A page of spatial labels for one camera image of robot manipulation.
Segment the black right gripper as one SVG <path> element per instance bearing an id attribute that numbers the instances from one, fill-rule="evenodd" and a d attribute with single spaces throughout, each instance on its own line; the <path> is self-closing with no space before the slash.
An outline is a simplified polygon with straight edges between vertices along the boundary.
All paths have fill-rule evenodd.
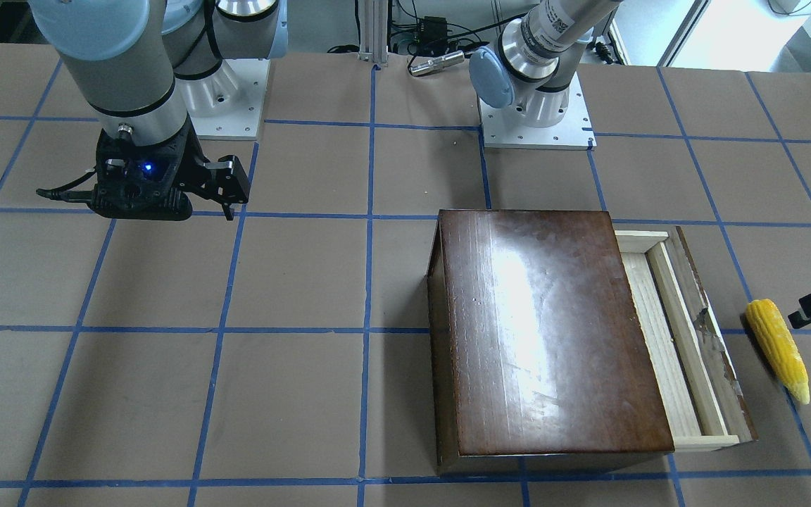
<path id="1" fill-rule="evenodd" d="M 100 132 L 96 145 L 97 205 L 189 205 L 189 195 L 221 206 L 234 221 L 235 204 L 247 204 L 251 183 L 235 155 L 209 163 L 189 115 L 162 141 L 139 141 L 131 124 Z"/>

